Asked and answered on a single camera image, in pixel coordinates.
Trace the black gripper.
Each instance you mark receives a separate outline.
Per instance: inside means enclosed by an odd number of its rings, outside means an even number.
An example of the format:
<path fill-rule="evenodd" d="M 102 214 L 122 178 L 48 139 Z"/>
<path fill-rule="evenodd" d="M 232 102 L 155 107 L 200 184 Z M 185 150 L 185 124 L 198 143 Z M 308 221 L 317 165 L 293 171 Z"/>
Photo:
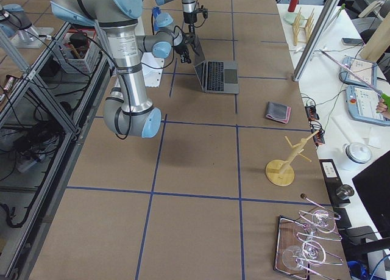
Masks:
<path fill-rule="evenodd" d="M 183 13 L 184 22 L 188 26 L 188 36 L 196 36 L 196 28 L 194 24 L 197 22 L 197 13 L 196 12 L 184 12 Z"/>

